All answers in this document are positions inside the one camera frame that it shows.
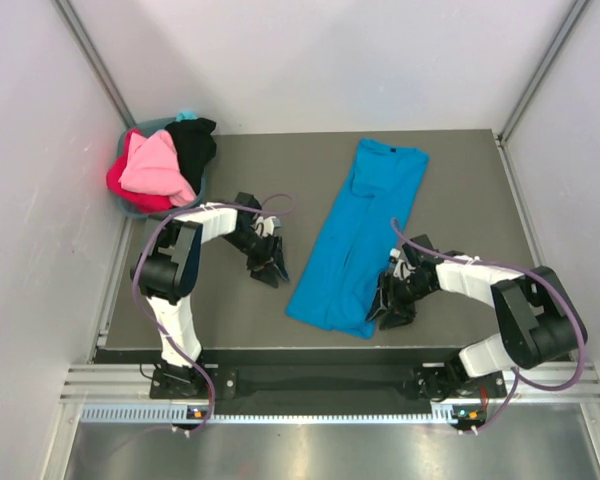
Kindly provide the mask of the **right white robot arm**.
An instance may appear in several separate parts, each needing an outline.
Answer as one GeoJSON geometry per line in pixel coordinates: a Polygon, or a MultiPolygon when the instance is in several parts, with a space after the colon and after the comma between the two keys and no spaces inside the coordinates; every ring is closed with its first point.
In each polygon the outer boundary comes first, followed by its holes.
{"type": "Polygon", "coordinates": [[[460,349],[439,367],[415,369],[420,394],[432,401],[452,393],[470,395],[492,374],[532,369],[588,341],[586,327],[552,269],[502,266],[458,251],[442,254],[426,235],[392,249],[366,320],[383,330],[408,325],[417,302],[438,291],[493,308],[498,331],[460,349]]]}

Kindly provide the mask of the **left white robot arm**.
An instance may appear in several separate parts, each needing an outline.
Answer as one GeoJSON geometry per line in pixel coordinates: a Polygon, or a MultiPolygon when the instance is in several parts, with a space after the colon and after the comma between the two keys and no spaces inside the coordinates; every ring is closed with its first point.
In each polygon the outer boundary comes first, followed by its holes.
{"type": "Polygon", "coordinates": [[[210,374],[198,363],[203,347],[192,312],[202,246],[226,240],[245,256],[252,279],[276,288],[289,280],[280,227],[280,216],[265,211],[263,203],[245,192],[229,203],[207,202],[147,219],[145,246],[130,276],[132,295],[148,304],[141,311],[161,339],[160,360],[151,378],[152,399],[214,394],[210,374]]]}

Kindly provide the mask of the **black t shirt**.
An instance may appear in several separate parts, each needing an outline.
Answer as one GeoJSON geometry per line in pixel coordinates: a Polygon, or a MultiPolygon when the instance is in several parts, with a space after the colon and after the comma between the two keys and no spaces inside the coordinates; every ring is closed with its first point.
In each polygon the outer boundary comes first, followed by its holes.
{"type": "Polygon", "coordinates": [[[206,165],[216,156],[216,122],[207,118],[173,121],[165,126],[177,152],[181,175],[199,193],[206,165]]]}

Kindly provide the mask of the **red t shirt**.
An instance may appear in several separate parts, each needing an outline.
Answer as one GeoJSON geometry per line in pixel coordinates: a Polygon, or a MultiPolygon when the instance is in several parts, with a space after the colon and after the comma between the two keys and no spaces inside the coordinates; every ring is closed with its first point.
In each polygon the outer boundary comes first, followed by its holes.
{"type": "Polygon", "coordinates": [[[143,137],[137,128],[132,128],[123,136],[122,152],[118,155],[106,174],[106,186],[119,200],[126,201],[136,212],[141,214],[152,214],[170,210],[173,205],[167,196],[136,193],[125,190],[121,186],[120,178],[127,166],[127,158],[133,134],[143,137]]]}

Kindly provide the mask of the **pink t shirt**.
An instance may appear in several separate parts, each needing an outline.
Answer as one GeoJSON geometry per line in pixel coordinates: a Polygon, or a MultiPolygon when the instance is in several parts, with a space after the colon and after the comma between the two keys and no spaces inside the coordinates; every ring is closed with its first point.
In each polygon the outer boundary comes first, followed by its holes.
{"type": "Polygon", "coordinates": [[[167,197],[176,207],[191,204],[197,198],[180,172],[177,151],[166,130],[149,137],[131,133],[120,184],[129,192],[167,197]]]}

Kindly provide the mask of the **blue laundry basket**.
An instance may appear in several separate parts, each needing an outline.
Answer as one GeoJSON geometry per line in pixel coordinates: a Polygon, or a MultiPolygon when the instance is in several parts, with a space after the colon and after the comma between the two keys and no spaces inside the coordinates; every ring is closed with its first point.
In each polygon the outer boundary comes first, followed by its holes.
{"type": "MultiPolygon", "coordinates": [[[[132,128],[137,128],[140,130],[141,134],[144,137],[149,137],[151,135],[153,135],[154,133],[156,133],[159,130],[165,130],[165,126],[171,122],[175,121],[175,117],[174,118],[166,118],[166,119],[159,119],[159,120],[153,120],[153,121],[149,121],[149,122],[145,122],[142,124],[138,124],[132,128]]],[[[117,157],[118,155],[122,152],[122,144],[123,144],[123,136],[129,131],[127,130],[120,138],[119,144],[118,144],[118,151],[117,151],[117,157]]],[[[205,189],[205,185],[206,185],[206,177],[205,177],[205,170],[207,168],[207,165],[204,169],[204,173],[202,176],[202,181],[201,181],[201,189],[199,193],[196,193],[197,198],[188,205],[182,206],[182,207],[176,207],[173,206],[170,210],[167,211],[163,211],[163,212],[169,212],[171,210],[175,210],[175,209],[182,209],[182,208],[189,208],[189,207],[193,207],[197,204],[199,204],[204,196],[204,189],[205,189]]],[[[123,200],[119,200],[117,196],[114,195],[114,197],[116,197],[118,203],[119,203],[119,208],[121,209],[121,211],[128,217],[131,218],[143,218],[149,214],[141,214],[139,212],[136,212],[135,209],[133,207],[131,207],[130,205],[127,204],[126,201],[123,200]]]]}

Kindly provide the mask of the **light blue t shirt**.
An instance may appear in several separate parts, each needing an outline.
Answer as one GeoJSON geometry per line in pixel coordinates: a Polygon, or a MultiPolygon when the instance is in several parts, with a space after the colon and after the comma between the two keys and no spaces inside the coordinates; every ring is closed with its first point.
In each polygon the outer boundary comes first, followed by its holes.
{"type": "Polygon", "coordinates": [[[188,120],[197,120],[197,115],[192,111],[180,111],[175,117],[176,122],[188,121],[188,120]]]}

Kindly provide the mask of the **aluminium rail frame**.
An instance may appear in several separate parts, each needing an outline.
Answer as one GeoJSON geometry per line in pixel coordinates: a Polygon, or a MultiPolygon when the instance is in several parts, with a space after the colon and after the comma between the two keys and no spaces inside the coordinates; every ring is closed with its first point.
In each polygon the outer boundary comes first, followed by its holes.
{"type": "Polygon", "coordinates": [[[488,402],[477,435],[449,424],[84,423],[87,404],[152,400],[134,365],[75,365],[43,475],[47,479],[600,479],[600,381],[587,367],[569,390],[519,386],[488,402]]]}

